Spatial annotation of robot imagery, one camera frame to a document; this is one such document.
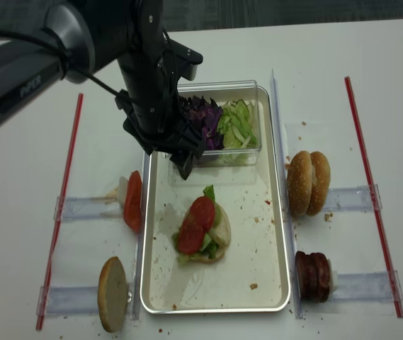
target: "floor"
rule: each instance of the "floor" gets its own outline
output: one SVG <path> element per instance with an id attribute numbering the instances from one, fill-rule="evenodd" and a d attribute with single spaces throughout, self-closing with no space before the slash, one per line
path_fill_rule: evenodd
<path id="1" fill-rule="evenodd" d="M 55 0 L 0 0 L 0 28 L 30 33 Z M 168 31 L 403 18 L 403 0 L 164 0 Z"/>

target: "plastic container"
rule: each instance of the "plastic container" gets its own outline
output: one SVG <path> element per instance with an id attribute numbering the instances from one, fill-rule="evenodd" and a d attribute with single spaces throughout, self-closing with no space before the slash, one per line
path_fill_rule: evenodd
<path id="1" fill-rule="evenodd" d="M 187 84 L 178 86 L 179 95 L 183 97 L 204 96 L 212 98 L 221 106 L 229 101 L 244 100 L 251 103 L 253 134 L 256 145 L 244 149 L 207 150 L 200 159 L 193 161 L 194 167 L 202 166 L 240 166 L 255 165 L 261 151 L 261 129 L 259 122 L 258 86 L 255 81 L 231 81 L 224 83 Z"/>

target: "tomato slice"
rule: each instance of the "tomato slice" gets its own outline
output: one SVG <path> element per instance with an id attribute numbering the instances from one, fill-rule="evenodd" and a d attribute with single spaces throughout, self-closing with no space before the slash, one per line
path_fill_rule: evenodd
<path id="1" fill-rule="evenodd" d="M 205 231 L 190 215 L 182 223 L 178 236 L 178 250 L 182 254 L 194 254 L 203 245 Z"/>
<path id="2" fill-rule="evenodd" d="M 142 179 L 138 171 L 132 172 L 127 185 L 127 194 L 124 202 L 124 222 L 134 232 L 139 232 L 142 212 Z"/>
<path id="3" fill-rule="evenodd" d="M 208 232 L 214 224 L 215 205 L 212 200 L 206 196 L 198 197 L 195 202 L 192 203 L 189 213 L 205 232 Z"/>

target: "red rod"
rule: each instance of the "red rod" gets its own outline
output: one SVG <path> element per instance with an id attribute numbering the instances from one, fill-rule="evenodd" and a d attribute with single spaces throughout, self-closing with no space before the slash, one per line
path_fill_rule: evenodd
<path id="1" fill-rule="evenodd" d="M 382 251 L 384 252 L 385 266 L 387 267 L 387 272 L 390 280 L 390 285 L 392 286 L 393 297 L 395 298 L 395 309 L 398 317 L 403 317 L 402 303 L 400 296 L 397 291 L 397 286 L 395 283 L 395 272 L 393 270 L 392 258 L 390 257 L 390 250 L 387 244 L 387 238 L 385 237 L 384 222 L 382 221 L 382 215 L 378 209 L 378 203 L 375 197 L 374 191 L 374 180 L 371 174 L 371 166 L 368 160 L 368 155 L 365 148 L 365 140 L 363 139 L 362 128 L 360 125 L 360 120 L 358 119 L 358 112 L 356 106 L 356 100 L 354 98 L 354 92 L 352 91 L 351 79 L 347 76 L 344 78 L 346 83 L 346 90 L 348 91 L 349 104 L 351 104 L 352 118 L 354 119 L 354 125 L 356 126 L 358 144 L 360 146 L 360 151 L 362 154 L 363 166 L 365 167 L 366 180 L 370 186 L 371 198 L 374 205 L 374 215 L 376 217 L 376 224 L 378 225 L 378 232 L 380 238 L 380 244 L 382 246 Z"/>
<path id="2" fill-rule="evenodd" d="M 76 103 L 74 125 L 72 126 L 71 141 L 69 143 L 69 150 L 67 151 L 66 169 L 64 170 L 64 177 L 62 179 L 61 192 L 59 194 L 59 196 L 61 198 L 66 196 L 67 182 L 69 181 L 69 172 L 71 169 L 72 156 L 74 155 L 76 132 L 79 129 L 79 121 L 80 121 L 82 103 L 83 103 L 83 94 L 79 93 L 79 98 Z M 55 246 L 57 244 L 59 226 L 61 225 L 61 221 L 60 221 L 61 220 L 60 219 L 61 210 L 60 209 L 59 209 L 58 213 L 59 213 L 59 216 L 57 216 L 57 219 L 55 220 L 52 243 L 50 244 L 50 253 L 48 256 L 47 271 L 45 272 L 44 289 L 47 289 L 48 287 L 50 287 L 50 279 L 52 277 L 52 255 L 53 255 L 53 251 L 55 250 Z M 45 307 L 47 306 L 47 293 L 48 292 L 43 291 L 42 293 L 43 293 L 43 301 L 42 301 L 42 304 L 41 304 L 40 310 L 39 310 L 38 322 L 36 323 L 37 331 L 42 330 L 42 326 L 44 324 L 44 311 L 45 311 Z"/>

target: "table surface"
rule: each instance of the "table surface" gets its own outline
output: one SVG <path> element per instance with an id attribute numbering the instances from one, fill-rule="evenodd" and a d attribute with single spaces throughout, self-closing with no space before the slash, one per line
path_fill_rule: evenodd
<path id="1" fill-rule="evenodd" d="M 201 52 L 196 82 L 255 79 L 266 89 L 278 79 L 280 109 L 295 117 L 350 110 L 350 76 L 375 182 L 380 186 L 387 240 L 403 290 L 403 20 L 174 33 Z M 98 77 L 123 87 L 114 62 Z M 62 81 L 0 128 L 0 339 L 109 339 L 98 317 L 46 319 L 35 331 L 35 309 L 53 231 L 67 146 L 79 92 L 83 110 L 116 110 L 95 84 Z M 142 150 L 130 138 L 131 169 Z M 360 314 L 308 314 L 292 303 L 275 314 L 154 316 L 142 310 L 119 339 L 401 339 L 403 319 Z"/>

